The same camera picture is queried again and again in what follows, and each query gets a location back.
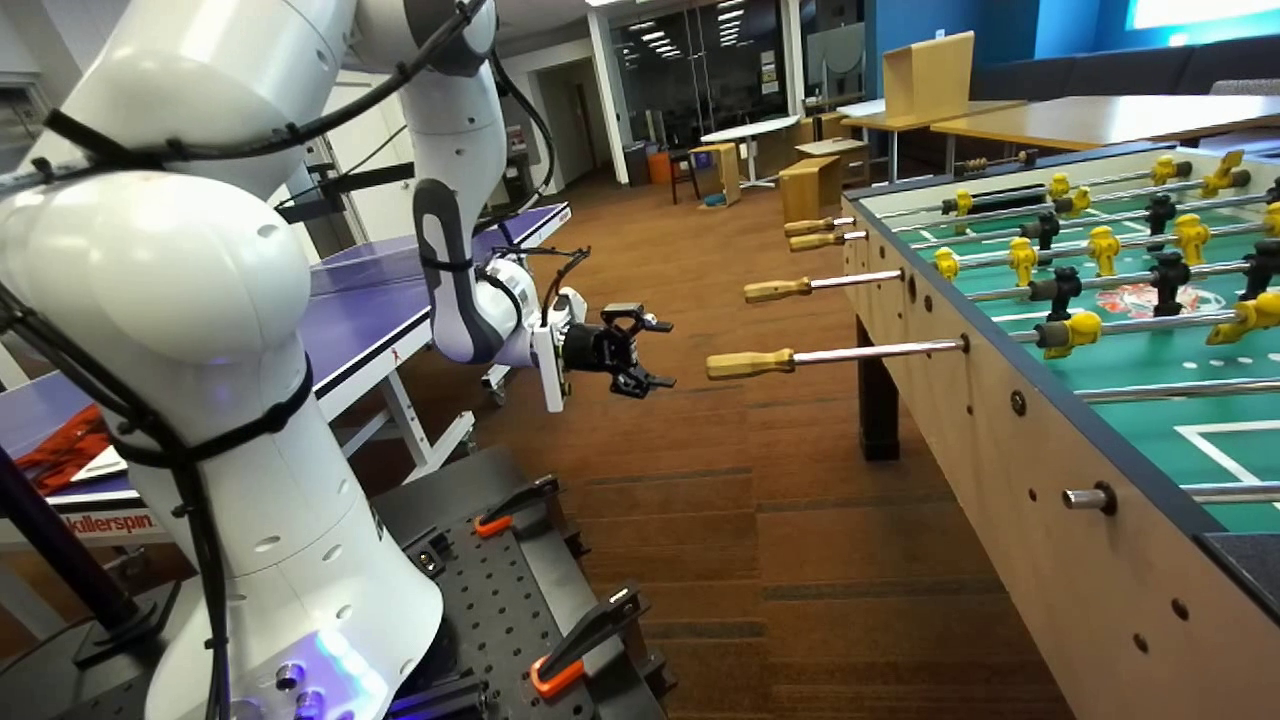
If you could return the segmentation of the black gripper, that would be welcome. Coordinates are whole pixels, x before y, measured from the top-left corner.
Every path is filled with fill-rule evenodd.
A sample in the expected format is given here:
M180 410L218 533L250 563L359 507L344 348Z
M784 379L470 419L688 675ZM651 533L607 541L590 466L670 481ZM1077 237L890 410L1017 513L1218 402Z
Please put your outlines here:
M670 320L648 313L646 304L606 304L599 306L606 326L571 323L566 333L566 368L570 372L617 372L612 390L646 401L656 387L665 387L665 374L648 368L627 368L637 333L674 333Z

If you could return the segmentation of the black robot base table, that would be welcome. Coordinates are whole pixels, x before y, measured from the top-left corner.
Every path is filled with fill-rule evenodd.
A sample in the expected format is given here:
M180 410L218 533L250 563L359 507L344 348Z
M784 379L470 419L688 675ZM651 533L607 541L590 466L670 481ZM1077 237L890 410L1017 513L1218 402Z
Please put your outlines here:
M579 577L561 498L543 526L473 537L473 517L520 483L533 481L504 452L477 452L377 495L377 519L445 595L428 655L392 683L342 632L312 632L256 671L234 720L665 720L674 680L641 617L585 655L590 675L561 699L530 689L530 662L606 598ZM7 662L0 720L180 720L151 689L180 623L200 617L200 586L173 581L139 590L139 609L150 634L133 648L86 620Z

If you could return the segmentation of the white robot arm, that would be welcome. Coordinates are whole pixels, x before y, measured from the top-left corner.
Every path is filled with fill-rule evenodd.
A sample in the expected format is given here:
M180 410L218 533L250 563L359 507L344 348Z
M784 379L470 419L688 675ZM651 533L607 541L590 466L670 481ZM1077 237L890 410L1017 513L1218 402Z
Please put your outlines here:
M496 0L130 0L3 188L3 313L200 570L144 720L380 720L445 623L312 396L312 273L274 207L342 70L410 118L436 353L656 387L579 295L473 245L510 161L494 42Z

